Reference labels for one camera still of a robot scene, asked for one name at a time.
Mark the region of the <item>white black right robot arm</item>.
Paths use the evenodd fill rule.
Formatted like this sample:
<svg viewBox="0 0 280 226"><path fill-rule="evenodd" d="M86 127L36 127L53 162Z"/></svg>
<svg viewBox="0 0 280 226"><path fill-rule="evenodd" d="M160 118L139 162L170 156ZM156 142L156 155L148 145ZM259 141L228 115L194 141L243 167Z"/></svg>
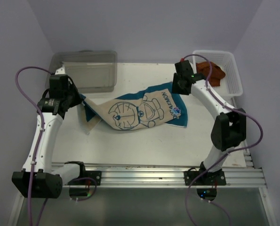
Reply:
<svg viewBox="0 0 280 226"><path fill-rule="evenodd" d="M215 173L222 169L228 152L246 139L245 111L225 102L202 74L174 73L172 92L196 97L214 119L210 135L212 147L199 173L200 182L209 185L215 180Z"/></svg>

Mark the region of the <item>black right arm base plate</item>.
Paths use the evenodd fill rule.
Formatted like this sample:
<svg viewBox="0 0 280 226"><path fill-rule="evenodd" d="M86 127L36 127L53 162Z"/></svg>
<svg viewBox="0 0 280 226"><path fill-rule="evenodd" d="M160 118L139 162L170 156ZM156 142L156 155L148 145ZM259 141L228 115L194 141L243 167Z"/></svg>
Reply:
<svg viewBox="0 0 280 226"><path fill-rule="evenodd" d="M225 186L227 185L225 174L220 169L216 172L206 172L202 169L190 168L184 171L184 183L186 186Z"/></svg>

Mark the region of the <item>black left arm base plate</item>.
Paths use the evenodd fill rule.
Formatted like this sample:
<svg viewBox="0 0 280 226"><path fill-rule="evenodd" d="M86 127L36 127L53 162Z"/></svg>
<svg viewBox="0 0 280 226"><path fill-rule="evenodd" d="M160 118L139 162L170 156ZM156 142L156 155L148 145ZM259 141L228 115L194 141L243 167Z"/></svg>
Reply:
<svg viewBox="0 0 280 226"><path fill-rule="evenodd" d="M86 170L85 174L79 178L73 179L68 185L90 186L101 185L102 172L100 170Z"/></svg>

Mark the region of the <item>blue beige Doraemon towel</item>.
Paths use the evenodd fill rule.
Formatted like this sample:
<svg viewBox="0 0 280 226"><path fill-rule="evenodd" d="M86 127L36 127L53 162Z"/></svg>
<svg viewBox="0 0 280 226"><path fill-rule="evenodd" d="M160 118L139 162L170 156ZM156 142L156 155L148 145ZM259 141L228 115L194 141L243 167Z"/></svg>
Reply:
<svg viewBox="0 0 280 226"><path fill-rule="evenodd" d="M78 117L86 133L101 121L119 131L148 129L161 124L187 127L187 108L180 95L172 93L171 82L128 93L99 105L85 95L81 98Z"/></svg>

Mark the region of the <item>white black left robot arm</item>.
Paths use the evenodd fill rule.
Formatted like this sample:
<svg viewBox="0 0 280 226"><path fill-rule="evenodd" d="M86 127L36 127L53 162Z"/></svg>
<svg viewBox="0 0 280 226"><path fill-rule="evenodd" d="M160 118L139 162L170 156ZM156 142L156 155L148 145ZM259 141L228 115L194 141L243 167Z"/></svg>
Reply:
<svg viewBox="0 0 280 226"><path fill-rule="evenodd" d="M28 157L19 172L14 172L12 182L25 198L58 198L62 187L73 181L86 182L87 173L81 161L69 161L52 171L52 156L56 137L66 112L82 103L65 67L56 69L49 78L49 88L38 103L31 101L37 111L37 126Z"/></svg>

